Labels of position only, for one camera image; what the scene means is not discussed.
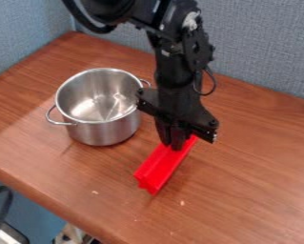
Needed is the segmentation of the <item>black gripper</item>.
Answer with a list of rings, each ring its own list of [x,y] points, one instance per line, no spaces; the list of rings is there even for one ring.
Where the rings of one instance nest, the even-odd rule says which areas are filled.
[[[138,109],[151,115],[161,141],[181,151],[186,140],[197,135],[213,143],[219,121],[202,104],[193,85],[167,89],[143,88],[137,92]]]

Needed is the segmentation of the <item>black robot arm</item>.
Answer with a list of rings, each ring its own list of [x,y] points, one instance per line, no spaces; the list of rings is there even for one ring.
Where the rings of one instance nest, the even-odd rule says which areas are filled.
[[[203,76],[215,47],[197,0],[62,0],[90,31],[106,34],[128,23],[147,33],[157,87],[137,92],[138,109],[154,117],[162,143],[178,151],[191,136],[217,138],[219,121],[203,106]]]

